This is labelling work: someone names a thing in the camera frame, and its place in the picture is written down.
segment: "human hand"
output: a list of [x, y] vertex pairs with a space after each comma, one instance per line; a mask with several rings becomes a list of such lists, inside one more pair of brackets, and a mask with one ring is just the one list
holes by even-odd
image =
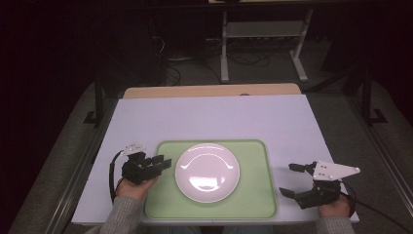
[[319, 206], [319, 216], [344, 216], [349, 217], [350, 201], [345, 196], [340, 195], [339, 199], [331, 204]]
[[136, 185], [124, 178], [119, 184], [116, 194], [118, 197], [130, 197], [142, 201], [149, 188], [154, 185], [157, 180], [158, 178], [155, 177]]

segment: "white plate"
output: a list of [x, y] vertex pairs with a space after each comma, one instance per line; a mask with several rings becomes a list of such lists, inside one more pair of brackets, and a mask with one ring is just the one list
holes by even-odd
[[175, 168], [179, 189], [200, 203], [213, 203], [229, 196], [237, 187], [240, 166], [234, 154], [222, 145], [197, 144], [187, 149]]

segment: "gray sleeve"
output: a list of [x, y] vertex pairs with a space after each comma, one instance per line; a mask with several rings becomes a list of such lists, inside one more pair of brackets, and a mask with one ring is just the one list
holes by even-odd
[[106, 222], [86, 232], [86, 234], [130, 234], [136, 233], [140, 223], [141, 202], [128, 197], [116, 197], [113, 209]]
[[347, 217], [322, 217], [317, 221], [318, 234], [355, 234], [352, 223]]

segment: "metal shelf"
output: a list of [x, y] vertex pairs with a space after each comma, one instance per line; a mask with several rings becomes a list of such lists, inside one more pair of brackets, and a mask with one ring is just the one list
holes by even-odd
[[228, 22], [227, 38], [299, 36], [303, 21]]

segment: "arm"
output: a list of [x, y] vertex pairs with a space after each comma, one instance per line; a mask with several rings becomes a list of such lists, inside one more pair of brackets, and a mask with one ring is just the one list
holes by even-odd
[[118, 187], [112, 212], [102, 226], [89, 230], [86, 234], [96, 233], [136, 233], [140, 218], [140, 207], [148, 189], [156, 182], [150, 179], [139, 185], [124, 179]]
[[352, 223], [349, 219], [349, 200], [340, 196], [339, 200], [319, 206], [319, 217], [317, 221], [318, 234], [354, 234]]

